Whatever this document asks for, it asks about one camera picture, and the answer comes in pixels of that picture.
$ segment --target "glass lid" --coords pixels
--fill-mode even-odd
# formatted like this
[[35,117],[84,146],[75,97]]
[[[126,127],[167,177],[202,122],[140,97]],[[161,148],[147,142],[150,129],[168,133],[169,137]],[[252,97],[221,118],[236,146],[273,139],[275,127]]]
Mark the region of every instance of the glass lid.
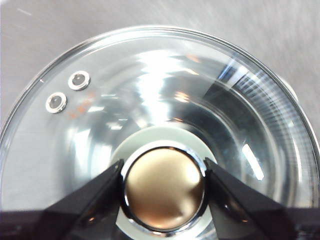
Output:
[[[221,39],[142,26],[91,38],[35,77],[1,134],[0,209],[47,208],[155,141],[285,206],[319,206],[319,149],[290,87]],[[142,239],[121,211],[118,227]],[[188,234],[214,239],[203,215]]]

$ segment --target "gray table surface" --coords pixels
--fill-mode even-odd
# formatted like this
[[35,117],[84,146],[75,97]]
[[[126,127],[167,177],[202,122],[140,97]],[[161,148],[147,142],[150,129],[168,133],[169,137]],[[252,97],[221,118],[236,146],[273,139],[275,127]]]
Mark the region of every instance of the gray table surface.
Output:
[[1,126],[31,79],[72,46],[135,25],[207,32],[286,79],[320,139],[320,0],[3,0]]

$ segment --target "metal grommet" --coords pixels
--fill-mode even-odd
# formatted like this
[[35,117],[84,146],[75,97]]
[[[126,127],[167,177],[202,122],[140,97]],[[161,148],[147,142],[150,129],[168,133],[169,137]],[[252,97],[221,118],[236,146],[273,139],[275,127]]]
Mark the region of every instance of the metal grommet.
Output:
[[49,113],[57,114],[66,107],[66,104],[66,95],[62,92],[55,92],[47,98],[45,102],[45,108]]
[[86,71],[76,71],[68,79],[69,88],[76,91],[85,89],[89,83],[90,76]]

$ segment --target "round button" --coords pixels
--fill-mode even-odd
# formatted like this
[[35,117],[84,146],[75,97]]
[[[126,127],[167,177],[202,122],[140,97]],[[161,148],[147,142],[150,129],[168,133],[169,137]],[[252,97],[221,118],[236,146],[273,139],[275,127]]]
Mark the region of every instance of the round button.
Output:
[[125,181],[128,207],[152,229],[171,230],[189,223],[202,204],[198,166],[175,148],[156,148],[139,157]]

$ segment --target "orange mark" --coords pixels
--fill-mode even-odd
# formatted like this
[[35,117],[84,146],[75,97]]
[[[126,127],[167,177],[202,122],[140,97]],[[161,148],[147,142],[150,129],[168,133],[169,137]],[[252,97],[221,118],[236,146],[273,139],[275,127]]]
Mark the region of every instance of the orange mark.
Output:
[[83,107],[83,106],[78,106],[77,108],[76,108],[76,110],[79,112],[79,113],[84,113],[85,111],[86,111],[86,109]]

